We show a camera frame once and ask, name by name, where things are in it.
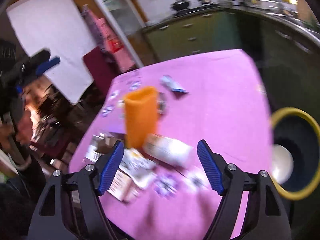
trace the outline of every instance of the red cloth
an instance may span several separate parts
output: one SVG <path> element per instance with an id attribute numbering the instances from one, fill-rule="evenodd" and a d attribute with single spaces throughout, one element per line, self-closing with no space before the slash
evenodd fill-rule
<path id="1" fill-rule="evenodd" d="M 31 141 L 30 144 L 36 147 L 39 151 L 44 152 L 49 157 L 53 159 L 61 160 L 70 141 L 71 141 L 71 134 L 64 133 L 54 147 L 49 147 L 34 141 Z"/>
<path id="2" fill-rule="evenodd" d="M 97 88 L 104 96 L 107 96 L 111 81 L 117 75 L 106 62 L 100 48 L 95 47 L 88 54 L 84 55 L 83 61 L 90 71 Z"/>

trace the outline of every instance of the metal screw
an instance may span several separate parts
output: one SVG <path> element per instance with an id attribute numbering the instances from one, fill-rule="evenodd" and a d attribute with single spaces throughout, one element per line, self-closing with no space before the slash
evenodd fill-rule
<path id="1" fill-rule="evenodd" d="M 234 164 L 228 164 L 228 169 L 231 170 L 231 171 L 235 171 L 237 168 L 237 166 L 235 166 Z"/>
<path id="2" fill-rule="evenodd" d="M 60 174 L 61 174 L 61 171 L 59 171 L 59 170 L 55 170 L 55 171 L 53 172 L 53 175 L 54 175 L 55 177 L 58 177 Z"/>
<path id="3" fill-rule="evenodd" d="M 262 177 L 267 177 L 268 173 L 266 171 L 260 171 Z"/>
<path id="4" fill-rule="evenodd" d="M 89 164 L 89 165 L 87 165 L 86 167 L 85 167 L 85 170 L 86 171 L 92 171 L 94 169 L 94 165 L 92 165 L 92 164 Z"/>

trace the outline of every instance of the person's hand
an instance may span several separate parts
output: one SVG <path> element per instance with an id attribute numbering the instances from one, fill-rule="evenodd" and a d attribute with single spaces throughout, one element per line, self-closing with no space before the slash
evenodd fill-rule
<path id="1" fill-rule="evenodd" d="M 16 140 L 21 144 L 29 144 L 33 135 L 31 113 L 29 111 L 24 111 L 22 118 L 20 119 L 17 128 L 18 133 L 16 135 Z M 8 141 L 8 136 L 13 133 L 13 127 L 11 125 L 4 124 L 0 127 L 0 143 L 5 150 L 9 150 L 10 143 Z"/>

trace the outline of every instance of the table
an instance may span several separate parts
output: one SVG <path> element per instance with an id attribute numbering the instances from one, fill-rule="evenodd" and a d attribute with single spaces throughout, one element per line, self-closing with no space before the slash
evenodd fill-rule
<path id="1" fill-rule="evenodd" d="M 160 84 L 168 74 L 189 94 L 176 98 Z M 196 145 L 205 139 L 213 152 L 243 171 L 269 170 L 272 134 L 269 107 L 261 78 L 252 59 L 242 50 L 225 50 L 177 58 L 157 63 L 116 77 L 104 107 L 114 105 L 129 91 L 130 84 L 155 86 L 167 98 L 167 112 L 159 119 L 158 133 L 194 147 L 188 169 L 201 167 Z M 120 90 L 115 99 L 111 93 Z M 122 110 L 115 108 L 107 117 L 97 115 L 70 162 L 69 171 L 84 164 L 92 134 L 101 130 L 125 132 Z M 154 185 L 124 204 L 109 193 L 100 198 L 106 217 L 136 240 L 201 240 L 207 232 L 221 197 L 210 188 L 190 192 L 183 173 L 159 167 L 158 175 L 172 174 L 179 181 L 176 194 L 161 197 Z M 238 236 L 248 194 L 243 194 L 232 237 Z"/>

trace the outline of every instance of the blue object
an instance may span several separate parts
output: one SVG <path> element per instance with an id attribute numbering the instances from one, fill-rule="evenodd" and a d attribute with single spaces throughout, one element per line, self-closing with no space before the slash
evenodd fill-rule
<path id="1" fill-rule="evenodd" d="M 171 89 L 171 91 L 172 91 L 172 92 L 186 93 L 186 91 L 183 90 L 183 89 L 175 89 L 175 88 L 173 88 L 173 89 Z"/>
<path id="2" fill-rule="evenodd" d="M 116 175 L 116 172 L 119 168 L 119 165 L 122 161 L 124 154 L 124 144 L 120 142 L 115 150 L 112 153 L 109 161 L 106 166 L 103 168 L 103 171 L 100 176 L 100 184 L 98 187 L 98 191 L 100 195 L 103 195 L 107 190 L 110 189 L 112 181 Z"/>
<path id="3" fill-rule="evenodd" d="M 16 86 L 16 90 L 18 94 L 22 94 L 23 93 L 23 88 L 21 86 Z"/>
<path id="4" fill-rule="evenodd" d="M 52 68 L 53 66 L 60 63 L 59 57 L 54 57 L 52 60 L 49 60 L 47 62 L 41 63 L 37 69 L 36 69 L 36 75 L 41 76 L 44 72 L 46 72 L 48 69 Z"/>
<path id="5" fill-rule="evenodd" d="M 218 194 L 222 194 L 224 187 L 222 184 L 222 173 L 219 170 L 217 164 L 211 156 L 211 150 L 204 144 L 203 141 L 199 141 L 197 145 L 197 154 L 202 164 L 205 174 L 209 180 L 210 186 Z"/>

